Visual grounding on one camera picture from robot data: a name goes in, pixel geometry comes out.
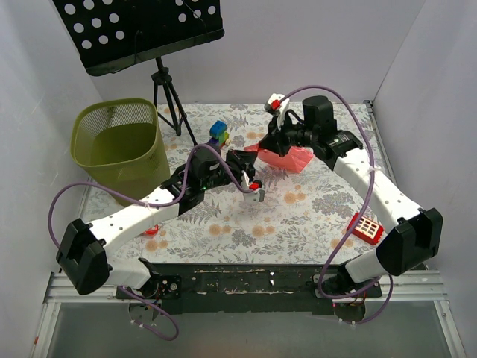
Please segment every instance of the black metal base plate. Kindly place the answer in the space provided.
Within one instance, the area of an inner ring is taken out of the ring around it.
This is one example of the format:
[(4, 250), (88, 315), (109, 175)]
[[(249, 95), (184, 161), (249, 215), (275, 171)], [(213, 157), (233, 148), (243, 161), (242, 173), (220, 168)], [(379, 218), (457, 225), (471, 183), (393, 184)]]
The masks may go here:
[[(164, 297), (171, 314), (215, 312), (311, 312), (333, 315), (332, 301), (316, 298), (313, 276), (322, 266), (154, 264), (164, 277), (180, 277), (180, 297)], [(336, 273), (331, 267), (329, 274)], [(379, 286), (367, 297), (381, 297)], [(120, 292), (116, 296), (126, 299)]]

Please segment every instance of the tripod stand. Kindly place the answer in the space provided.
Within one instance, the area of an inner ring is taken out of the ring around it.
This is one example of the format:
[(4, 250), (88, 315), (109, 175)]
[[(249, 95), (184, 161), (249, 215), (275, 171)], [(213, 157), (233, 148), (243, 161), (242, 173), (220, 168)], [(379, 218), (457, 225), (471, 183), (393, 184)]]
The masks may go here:
[[(197, 145), (197, 141), (195, 140), (194, 134), (192, 133), (191, 126), (189, 125), (189, 122), (187, 122), (186, 112), (184, 111), (182, 104), (180, 103), (179, 96), (177, 95), (176, 89), (172, 84), (172, 77), (169, 75), (169, 68), (164, 67), (161, 57), (156, 58), (156, 64), (158, 71), (151, 76), (152, 81), (154, 81), (154, 106), (157, 108), (157, 88), (159, 86), (162, 86), (165, 93), (165, 99), (167, 100), (167, 104), (171, 112), (172, 123), (170, 123), (170, 121), (167, 120), (167, 118), (164, 117), (161, 113), (157, 112), (157, 115), (165, 123), (171, 126), (176, 131), (176, 135), (178, 136), (180, 136), (181, 134), (181, 127), (182, 123), (184, 122), (187, 131), (191, 136), (192, 142), (194, 143), (194, 145)], [(177, 105), (177, 109), (179, 110), (179, 119), (177, 119), (177, 114), (174, 109), (174, 102), (172, 101), (173, 99)]]

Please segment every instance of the green wastebasket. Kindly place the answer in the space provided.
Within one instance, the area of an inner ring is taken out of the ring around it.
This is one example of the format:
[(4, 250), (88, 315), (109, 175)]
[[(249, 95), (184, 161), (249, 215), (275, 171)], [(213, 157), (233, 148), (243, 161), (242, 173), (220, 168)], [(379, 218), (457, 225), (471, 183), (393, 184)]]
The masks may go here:
[(98, 183), (131, 198), (144, 198), (171, 177), (156, 108), (144, 99), (86, 108), (76, 118), (70, 151)]

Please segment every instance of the red lego brick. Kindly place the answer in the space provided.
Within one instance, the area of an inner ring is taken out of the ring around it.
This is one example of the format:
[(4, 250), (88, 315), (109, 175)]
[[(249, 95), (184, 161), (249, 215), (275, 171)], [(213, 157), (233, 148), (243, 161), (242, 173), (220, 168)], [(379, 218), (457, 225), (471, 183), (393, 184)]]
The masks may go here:
[[(358, 213), (353, 216), (346, 230), (355, 222), (357, 216)], [(368, 244), (376, 245), (381, 239), (384, 230), (383, 226), (363, 216), (354, 228), (353, 234)]]
[(272, 110), (278, 110), (281, 105), (282, 104), (280, 103), (280, 101), (278, 99), (276, 99), (275, 101), (271, 102), (271, 109)]

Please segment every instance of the red and white object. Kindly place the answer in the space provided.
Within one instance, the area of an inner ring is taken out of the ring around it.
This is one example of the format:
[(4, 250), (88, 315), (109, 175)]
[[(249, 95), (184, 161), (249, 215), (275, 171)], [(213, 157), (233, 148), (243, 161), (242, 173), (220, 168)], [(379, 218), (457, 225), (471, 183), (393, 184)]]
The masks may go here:
[[(346, 230), (351, 227), (351, 225), (356, 221), (357, 217), (358, 213), (353, 216)], [(375, 245), (381, 239), (384, 230), (385, 229), (383, 228), (383, 226), (363, 216), (354, 228), (353, 234), (359, 239), (364, 240), (368, 244)]]
[(258, 201), (259, 203), (265, 200), (265, 189), (258, 183), (251, 183), (245, 171), (241, 172), (241, 187), (244, 189), (250, 189), (252, 192), (244, 192), (244, 200), (249, 203)]
[(277, 116), (277, 127), (280, 129), (285, 121), (285, 112), (288, 110), (288, 105), (290, 104), (290, 99), (284, 100), (280, 103), (281, 99), (285, 97), (284, 95), (280, 95), (279, 93), (274, 93), (267, 101), (267, 105), (276, 112), (275, 116)]

